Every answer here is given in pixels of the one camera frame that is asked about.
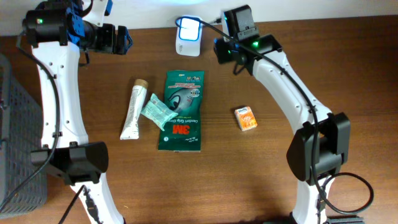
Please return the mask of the teal tissue packet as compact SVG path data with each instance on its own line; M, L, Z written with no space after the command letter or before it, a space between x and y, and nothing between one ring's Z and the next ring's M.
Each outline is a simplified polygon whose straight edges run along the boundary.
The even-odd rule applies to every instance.
M150 96L150 100L141 110L141 115L152 120L160 128L161 131L165 131L165 124L174 117L178 116L178 113L169 109L167 105L160 101L158 97L153 93Z

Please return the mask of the green 3M gloves packet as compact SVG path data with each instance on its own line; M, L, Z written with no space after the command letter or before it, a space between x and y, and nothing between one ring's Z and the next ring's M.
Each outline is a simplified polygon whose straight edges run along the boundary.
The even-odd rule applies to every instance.
M204 71L167 72L165 105L177 113L160 132L160 151L201 151L201 103L204 94Z

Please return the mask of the white cream tube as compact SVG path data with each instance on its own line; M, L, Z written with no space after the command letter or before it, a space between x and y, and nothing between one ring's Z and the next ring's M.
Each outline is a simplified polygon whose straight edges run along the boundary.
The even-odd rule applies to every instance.
M119 137L120 140L139 139L138 120L145 102L148 86L148 82L143 79L135 80L129 100L126 120Z

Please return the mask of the orange tissue pack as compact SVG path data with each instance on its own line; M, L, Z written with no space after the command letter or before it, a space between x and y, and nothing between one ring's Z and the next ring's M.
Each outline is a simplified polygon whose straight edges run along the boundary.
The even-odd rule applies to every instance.
M257 127L257 121L250 106L238 108L234 111L241 131L248 131Z

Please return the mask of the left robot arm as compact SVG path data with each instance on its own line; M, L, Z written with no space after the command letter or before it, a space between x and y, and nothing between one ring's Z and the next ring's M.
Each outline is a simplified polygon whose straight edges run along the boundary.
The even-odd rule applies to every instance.
M90 142L81 115L78 70L90 52L124 55L132 39L124 26L104 22L111 1L43 1L22 22L38 66L43 107L41 148L34 165L71 187L92 223L124 223L106 172L108 148Z

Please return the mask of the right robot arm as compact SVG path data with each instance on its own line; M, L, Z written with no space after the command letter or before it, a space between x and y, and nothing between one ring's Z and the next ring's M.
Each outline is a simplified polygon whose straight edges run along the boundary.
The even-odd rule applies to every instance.
M287 162L297 178L296 204L287 223L362 223L349 212L327 217L331 185L348 160L350 121L333 114L299 79L271 34L261 36L248 5L222 11L222 38L215 40L219 63L242 65L272 95L288 119L293 140Z

